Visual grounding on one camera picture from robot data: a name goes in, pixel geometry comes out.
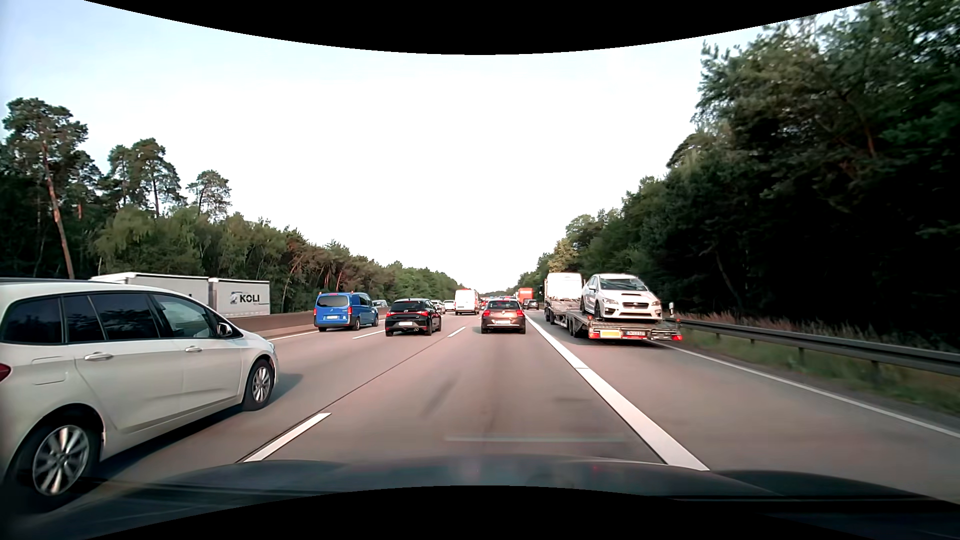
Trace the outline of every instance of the lane marking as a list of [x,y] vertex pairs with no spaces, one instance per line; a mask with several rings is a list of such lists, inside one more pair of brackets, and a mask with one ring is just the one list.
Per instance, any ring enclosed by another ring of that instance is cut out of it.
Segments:
[[268,339],[267,341],[277,341],[278,339],[286,339],[286,338],[288,338],[288,337],[297,337],[298,335],[308,335],[308,334],[310,334],[310,333],[319,333],[319,332],[318,332],[318,331],[305,331],[304,333],[295,333],[295,334],[293,334],[293,335],[284,335],[284,336],[281,336],[281,337],[273,337],[273,338]]
[[910,417],[908,417],[908,416],[903,416],[903,415],[901,415],[901,414],[897,414],[896,412],[891,412],[891,411],[889,411],[889,410],[884,410],[884,409],[882,409],[882,408],[875,407],[875,406],[873,406],[873,405],[867,405],[867,404],[861,403],[861,402],[859,402],[859,401],[857,401],[857,400],[852,400],[852,399],[850,399],[850,398],[845,398],[845,397],[843,397],[843,396],[838,396],[837,394],[832,394],[832,393],[830,393],[830,392],[826,392],[826,391],[821,390],[821,389],[819,389],[819,388],[814,388],[813,386],[807,386],[806,384],[801,384],[801,383],[799,383],[799,382],[794,382],[794,381],[792,381],[792,380],[783,379],[783,378],[777,377],[777,376],[775,376],[775,375],[770,375],[770,374],[768,374],[768,373],[763,373],[762,371],[757,371],[757,370],[754,370],[754,369],[750,369],[750,368],[748,368],[748,367],[738,366],[738,365],[736,365],[736,364],[733,364],[733,363],[730,363],[730,362],[721,360],[721,359],[719,359],[719,358],[713,358],[713,357],[710,357],[710,356],[707,356],[707,355],[701,355],[700,353],[694,353],[694,352],[692,352],[692,351],[686,351],[686,350],[681,349],[680,347],[676,347],[676,346],[674,346],[674,345],[667,345],[666,343],[657,343],[657,344],[658,344],[658,345],[661,345],[661,346],[663,346],[663,347],[669,347],[670,349],[674,349],[674,350],[680,351],[680,352],[682,352],[682,353],[687,353],[688,355],[699,356],[700,358],[704,358],[704,359],[707,359],[707,360],[710,360],[710,361],[713,361],[713,362],[717,362],[717,363],[719,363],[719,364],[723,364],[723,365],[726,365],[726,366],[730,366],[730,367],[739,369],[739,370],[741,370],[741,371],[746,371],[747,373],[753,373],[754,375],[760,375],[761,377],[765,377],[765,378],[767,378],[767,379],[776,380],[776,381],[782,382],[782,383],[784,383],[784,384],[789,384],[789,385],[791,385],[791,386],[796,386],[797,388],[802,388],[802,389],[804,389],[804,390],[809,390],[810,392],[813,392],[814,394],[820,394],[821,396],[826,396],[826,397],[828,397],[828,398],[832,398],[832,399],[837,400],[837,401],[840,401],[840,402],[844,402],[844,403],[847,403],[847,404],[850,404],[850,405],[856,405],[856,406],[858,406],[858,407],[865,408],[865,409],[871,410],[871,411],[873,411],[873,412],[878,412],[878,413],[880,413],[880,414],[889,416],[889,417],[891,417],[891,418],[896,418],[896,419],[898,419],[898,420],[902,420],[903,422],[908,422],[908,423],[913,424],[913,425],[915,425],[915,426],[920,426],[921,428],[927,428],[928,430],[938,431],[938,432],[940,432],[940,433],[943,433],[944,435],[949,435],[949,436],[951,436],[951,437],[960,438],[960,433],[958,433],[958,432],[956,432],[956,431],[947,430],[947,429],[941,428],[941,427],[939,427],[939,426],[934,426],[933,424],[928,424],[927,422],[921,422],[920,420],[914,420],[913,418],[910,418]]
[[620,418],[627,423],[630,428],[640,436],[641,439],[656,453],[660,459],[667,465],[676,465],[698,471],[708,471],[707,465],[704,465],[699,459],[684,448],[669,433],[663,430],[656,422],[651,420],[646,414],[636,408],[636,405],[623,397],[599,375],[593,372],[580,358],[571,353],[564,345],[557,341],[555,337],[547,333],[539,324],[532,320],[527,321],[533,325],[540,335],[549,343],[564,359],[573,366],[574,370],[580,374],[580,377],[589,384],[597,394],[620,415]]
[[289,443],[290,441],[296,439],[298,436],[302,435],[304,431],[307,431],[310,428],[313,428],[314,426],[316,426],[321,420],[323,420],[329,415],[330,415],[329,412],[318,412],[317,414],[314,414],[310,418],[307,418],[303,422],[300,422],[292,430],[289,430],[286,433],[283,433],[280,437],[277,437],[276,439],[271,441],[270,444],[256,451],[250,457],[244,459],[243,462],[248,463],[250,461],[262,460],[268,455],[276,452],[277,450],[280,450],[280,448],[282,448],[283,445]]
[[352,337],[351,339],[360,339],[361,337],[367,337],[368,335],[377,335],[377,334],[383,333],[383,332],[385,332],[385,330],[373,331],[373,332],[371,332],[371,333],[365,333],[365,334],[363,334],[363,335],[358,335],[358,336],[356,336],[356,337]]

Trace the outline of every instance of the white minivan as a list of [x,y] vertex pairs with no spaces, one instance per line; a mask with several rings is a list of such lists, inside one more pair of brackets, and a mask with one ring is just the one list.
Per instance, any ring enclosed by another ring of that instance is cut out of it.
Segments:
[[177,292],[0,278],[0,478],[52,509],[97,463],[276,387],[274,344]]
[[473,289],[458,289],[453,297],[454,312],[472,313],[476,315],[480,309],[480,295]]

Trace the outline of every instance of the highway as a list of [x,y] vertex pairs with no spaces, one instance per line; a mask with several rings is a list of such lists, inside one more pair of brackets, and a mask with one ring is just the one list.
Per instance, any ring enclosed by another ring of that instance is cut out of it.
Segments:
[[676,342],[573,338],[527,313],[523,335],[481,334],[478,316],[447,314],[431,336],[380,326],[271,337],[281,372],[266,408],[224,411],[112,457],[108,481],[63,510],[245,459],[489,453],[801,471],[960,501],[956,426],[912,423]]

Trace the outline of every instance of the brown sedan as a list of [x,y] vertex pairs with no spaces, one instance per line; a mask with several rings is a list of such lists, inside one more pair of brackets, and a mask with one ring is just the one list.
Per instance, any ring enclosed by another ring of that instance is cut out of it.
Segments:
[[480,332],[493,329],[527,332],[527,317],[516,300],[490,300],[480,319]]

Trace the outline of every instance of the car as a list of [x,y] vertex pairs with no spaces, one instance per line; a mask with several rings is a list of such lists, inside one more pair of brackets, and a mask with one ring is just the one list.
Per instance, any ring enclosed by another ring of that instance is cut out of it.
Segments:
[[364,292],[324,292],[317,295],[313,307],[313,326],[318,331],[380,326],[380,312]]
[[390,305],[383,320],[383,327],[387,337],[397,331],[421,331],[430,335],[440,331],[443,323],[433,301],[425,298],[404,298]]
[[516,330],[527,332],[527,318],[516,300],[490,300],[480,318],[480,333],[491,330]]
[[46,511],[98,463],[240,405],[267,405],[273,343],[147,285],[0,279],[0,479]]
[[598,321],[630,318],[662,320],[660,299],[632,274],[594,274],[580,297],[580,310]]

